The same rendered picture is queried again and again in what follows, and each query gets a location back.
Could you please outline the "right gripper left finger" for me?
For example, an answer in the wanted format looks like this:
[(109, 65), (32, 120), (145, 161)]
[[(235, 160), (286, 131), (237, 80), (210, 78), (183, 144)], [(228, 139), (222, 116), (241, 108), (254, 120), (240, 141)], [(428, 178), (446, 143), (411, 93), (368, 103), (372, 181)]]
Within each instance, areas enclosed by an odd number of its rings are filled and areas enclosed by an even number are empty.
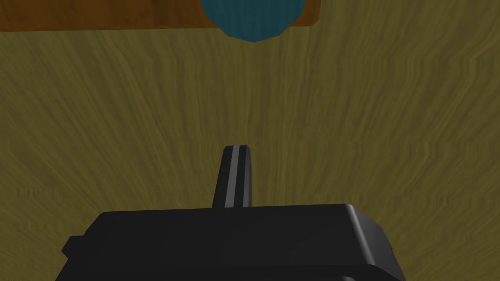
[(212, 208), (234, 207), (236, 169), (237, 146), (226, 146), (218, 169)]

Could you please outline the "brown wooden panel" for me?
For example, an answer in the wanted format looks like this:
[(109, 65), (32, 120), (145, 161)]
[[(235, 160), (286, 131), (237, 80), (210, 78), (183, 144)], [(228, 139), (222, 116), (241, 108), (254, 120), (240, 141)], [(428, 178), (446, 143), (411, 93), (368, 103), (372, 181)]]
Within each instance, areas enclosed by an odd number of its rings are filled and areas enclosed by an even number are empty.
[[(316, 23), (320, 6), (306, 0), (291, 26)], [(218, 27), (200, 0), (0, 0), (0, 32), (201, 28)]]

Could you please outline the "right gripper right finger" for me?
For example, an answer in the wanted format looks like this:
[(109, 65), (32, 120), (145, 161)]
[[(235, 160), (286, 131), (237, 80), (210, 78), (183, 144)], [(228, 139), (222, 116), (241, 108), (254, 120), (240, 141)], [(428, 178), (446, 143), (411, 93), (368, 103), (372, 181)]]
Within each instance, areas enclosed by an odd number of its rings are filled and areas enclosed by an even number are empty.
[(239, 146), (235, 185), (235, 207), (250, 207), (252, 205), (252, 169), (250, 148)]

